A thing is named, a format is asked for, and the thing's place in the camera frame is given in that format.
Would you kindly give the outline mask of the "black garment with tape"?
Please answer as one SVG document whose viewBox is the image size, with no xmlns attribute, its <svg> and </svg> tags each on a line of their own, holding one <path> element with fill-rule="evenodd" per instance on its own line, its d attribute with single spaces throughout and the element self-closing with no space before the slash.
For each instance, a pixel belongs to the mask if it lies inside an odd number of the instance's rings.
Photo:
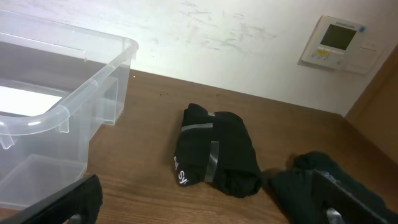
<svg viewBox="0 0 398 224">
<path fill-rule="evenodd" d="M 177 183 L 207 183 L 226 195 L 244 198 L 258 193 L 262 173 L 244 121 L 227 111 L 209 112 L 190 103 L 174 152 Z"/>
</svg>

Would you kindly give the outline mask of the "clear plastic storage bin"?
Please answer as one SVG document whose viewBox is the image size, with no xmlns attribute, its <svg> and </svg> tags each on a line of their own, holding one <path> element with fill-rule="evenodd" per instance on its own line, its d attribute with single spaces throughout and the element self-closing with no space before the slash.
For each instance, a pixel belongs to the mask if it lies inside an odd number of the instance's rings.
<svg viewBox="0 0 398 224">
<path fill-rule="evenodd" d="M 80 179 L 91 138 L 124 110 L 135 40 L 1 11 L 1 206 Z"/>
</svg>

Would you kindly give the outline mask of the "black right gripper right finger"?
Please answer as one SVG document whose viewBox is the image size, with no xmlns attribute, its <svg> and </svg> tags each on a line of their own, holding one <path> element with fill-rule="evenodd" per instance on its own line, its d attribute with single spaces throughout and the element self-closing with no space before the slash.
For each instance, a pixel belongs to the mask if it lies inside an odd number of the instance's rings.
<svg viewBox="0 0 398 224">
<path fill-rule="evenodd" d="M 356 192 L 327 172 L 312 172 L 312 200 L 324 224 L 393 224 L 397 214 Z"/>
</svg>

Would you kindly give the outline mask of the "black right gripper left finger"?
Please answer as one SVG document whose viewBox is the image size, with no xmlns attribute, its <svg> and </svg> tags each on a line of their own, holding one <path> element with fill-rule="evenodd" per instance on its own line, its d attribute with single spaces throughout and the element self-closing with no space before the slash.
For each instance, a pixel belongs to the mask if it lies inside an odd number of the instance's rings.
<svg viewBox="0 0 398 224">
<path fill-rule="evenodd" d="M 95 224 L 103 204 L 97 175 L 89 175 L 1 221 L 1 224 Z"/>
</svg>

